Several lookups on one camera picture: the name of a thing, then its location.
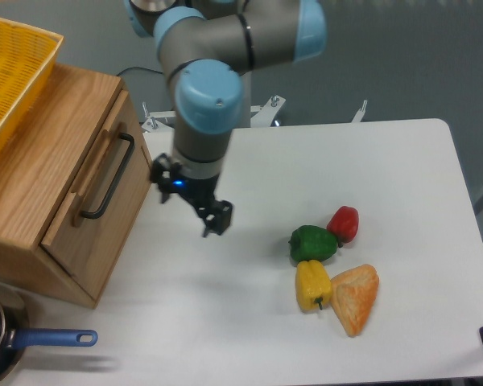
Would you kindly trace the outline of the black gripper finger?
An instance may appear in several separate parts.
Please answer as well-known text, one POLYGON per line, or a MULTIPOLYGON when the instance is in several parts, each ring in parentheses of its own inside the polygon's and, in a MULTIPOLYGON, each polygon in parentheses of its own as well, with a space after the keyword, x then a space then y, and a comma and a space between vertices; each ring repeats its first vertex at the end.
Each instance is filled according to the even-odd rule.
POLYGON ((200 207, 199 208, 199 217, 204 223, 204 230, 202 232, 203 237, 209 236, 211 233, 215 234, 215 226, 216 226, 216 215, 211 208, 208 207, 200 207))
POLYGON ((233 214, 233 205, 226 200, 216 201, 214 203, 214 232, 221 236, 231 225, 233 214))

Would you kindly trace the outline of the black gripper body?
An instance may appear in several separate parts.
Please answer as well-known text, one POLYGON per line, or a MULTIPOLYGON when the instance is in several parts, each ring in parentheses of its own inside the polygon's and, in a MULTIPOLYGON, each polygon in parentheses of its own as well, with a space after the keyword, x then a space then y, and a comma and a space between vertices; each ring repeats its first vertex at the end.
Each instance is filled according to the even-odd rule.
POLYGON ((178 195, 190 204, 197 213, 214 213, 221 209, 221 201, 215 196, 220 172, 198 177, 182 162, 162 153, 153 160, 150 179, 161 193, 161 203, 171 195, 178 195))

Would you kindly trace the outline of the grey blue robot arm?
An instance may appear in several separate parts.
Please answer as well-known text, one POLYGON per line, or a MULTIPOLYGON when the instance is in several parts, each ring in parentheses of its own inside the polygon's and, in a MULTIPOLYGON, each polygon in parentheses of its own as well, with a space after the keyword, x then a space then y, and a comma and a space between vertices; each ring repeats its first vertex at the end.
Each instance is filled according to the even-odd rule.
POLYGON ((233 205, 215 190, 232 131, 250 105, 242 78, 318 56, 327 22, 317 1, 127 1, 137 35, 152 38, 175 111, 170 154, 152 163, 162 200, 178 195, 205 234, 222 234, 233 205))

